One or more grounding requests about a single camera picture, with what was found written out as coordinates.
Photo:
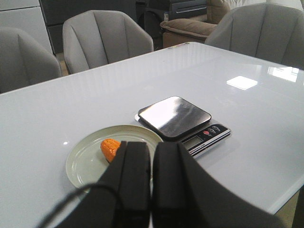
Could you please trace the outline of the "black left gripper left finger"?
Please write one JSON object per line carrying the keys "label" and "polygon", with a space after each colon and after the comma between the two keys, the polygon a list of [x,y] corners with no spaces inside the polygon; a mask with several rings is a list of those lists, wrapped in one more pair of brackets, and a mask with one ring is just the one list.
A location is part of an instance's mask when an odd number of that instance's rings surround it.
{"label": "black left gripper left finger", "polygon": [[122,142],[115,158],[59,228],[147,228],[151,159],[146,143]]}

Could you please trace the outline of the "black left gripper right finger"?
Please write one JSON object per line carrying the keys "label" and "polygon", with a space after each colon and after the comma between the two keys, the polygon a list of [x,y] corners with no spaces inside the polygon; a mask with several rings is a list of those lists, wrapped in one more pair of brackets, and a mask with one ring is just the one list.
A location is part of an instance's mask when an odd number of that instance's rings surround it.
{"label": "black left gripper right finger", "polygon": [[181,143],[161,142],[153,161],[155,228],[283,228],[275,215],[211,177]]}

